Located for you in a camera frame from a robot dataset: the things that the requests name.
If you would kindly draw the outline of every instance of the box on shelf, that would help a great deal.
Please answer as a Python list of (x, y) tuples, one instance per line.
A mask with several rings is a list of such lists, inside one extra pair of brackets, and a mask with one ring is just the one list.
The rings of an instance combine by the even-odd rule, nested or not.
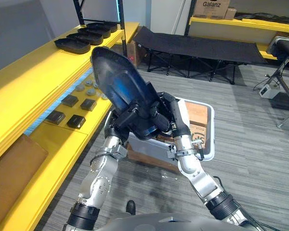
[(236, 8), (229, 7), (225, 14), (225, 20), (233, 20), (236, 14)]
[[(141, 29), (141, 26), (139, 26), (134, 34), (134, 36), (137, 34), (137, 32)], [(134, 64), (134, 66), (138, 66), (141, 62), (141, 60), (144, 58), (146, 55), (146, 50), (145, 48), (139, 46), (138, 43), (135, 41), (131, 41), (126, 44), (126, 49), (127, 49), (127, 57), (128, 59)], [(115, 52), (122, 54), (122, 45), (115, 45), (112, 47), (112, 50)]]
[(224, 19), (230, 0), (197, 0), (193, 16)]
[(0, 157), (0, 223), (47, 154), (46, 150), (23, 134)]

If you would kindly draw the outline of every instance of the white device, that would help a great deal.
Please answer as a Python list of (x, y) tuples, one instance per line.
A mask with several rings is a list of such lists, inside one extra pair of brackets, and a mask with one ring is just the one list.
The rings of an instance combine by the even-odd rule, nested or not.
[(264, 87), (261, 88), (261, 90), (259, 91), (259, 94), (262, 98), (272, 99), (279, 92), (280, 89), (278, 88), (278, 86), (275, 87), (274, 85), (265, 84)]

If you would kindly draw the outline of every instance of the white wall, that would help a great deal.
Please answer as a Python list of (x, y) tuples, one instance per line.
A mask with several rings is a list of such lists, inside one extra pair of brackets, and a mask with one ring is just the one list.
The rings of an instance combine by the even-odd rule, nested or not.
[(79, 25), (72, 0), (40, 0), (48, 22), (53, 31), (53, 38)]
[(116, 0), (86, 0), (82, 12), (84, 18), (112, 22), (118, 21)]
[[(158, 33), (171, 34), (176, 16), (184, 0), (152, 0), (151, 30)], [(188, 17), (191, 0), (186, 0), (179, 19), (176, 35), (183, 35)]]
[(123, 0), (124, 20), (150, 28), (151, 0)]
[(52, 37), (52, 29), (39, 0), (0, 2), (0, 69)]

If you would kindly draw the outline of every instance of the black metal shelf frame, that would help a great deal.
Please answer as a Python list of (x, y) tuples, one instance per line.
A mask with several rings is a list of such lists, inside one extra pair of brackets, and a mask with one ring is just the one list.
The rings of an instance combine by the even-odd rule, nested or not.
[[(85, 1), (86, 0), (81, 0), (81, 3), (79, 3), (79, 0), (73, 0), (80, 25), (85, 25), (85, 21), (89, 21), (89, 22), (105, 22), (105, 21), (101, 21), (101, 20), (83, 18), (81, 10), (82, 10), (82, 7), (83, 7)], [(112, 22), (112, 23), (120, 24), (121, 30), (124, 31), (124, 36), (123, 36), (123, 39), (122, 39), (122, 49), (123, 49), (123, 55), (125, 57), (127, 57), (127, 48), (126, 48), (126, 39), (125, 39), (125, 26), (124, 26), (124, 13), (123, 13), (123, 0), (117, 0), (117, 3), (118, 3), (118, 12), (119, 12), (119, 22)]]

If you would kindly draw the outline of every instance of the black cot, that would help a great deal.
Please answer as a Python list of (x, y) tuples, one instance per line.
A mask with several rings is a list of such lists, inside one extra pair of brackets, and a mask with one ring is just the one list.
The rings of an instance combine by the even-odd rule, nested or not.
[[(210, 81), (212, 81), (214, 74), (222, 69), (230, 67), (235, 68), (241, 64), (265, 63), (265, 60), (259, 53), (255, 43), (153, 33), (145, 26), (140, 29), (133, 40), (141, 44), (149, 51), (150, 58), (148, 72), (160, 67), (157, 66), (150, 68), (153, 56), (168, 64), (167, 75), (169, 74), (170, 68), (174, 68), (185, 77), (196, 77), (198, 75), (211, 74)], [(170, 56), (169, 60), (166, 61), (165, 59), (161, 58), (159, 56), (161, 53), (168, 53)], [(171, 64), (171, 58), (174, 54), (189, 56), (190, 61), (191, 59), (197, 59), (202, 64), (207, 66), (210, 71), (191, 76), (189, 75), (189, 66), (188, 74), (185, 75)], [(211, 66), (203, 59), (217, 60), (218, 62), (216, 66)], [(226, 78), (231, 84), (234, 84), (234, 74), (232, 80), (228, 79), (227, 77), (224, 78)]]

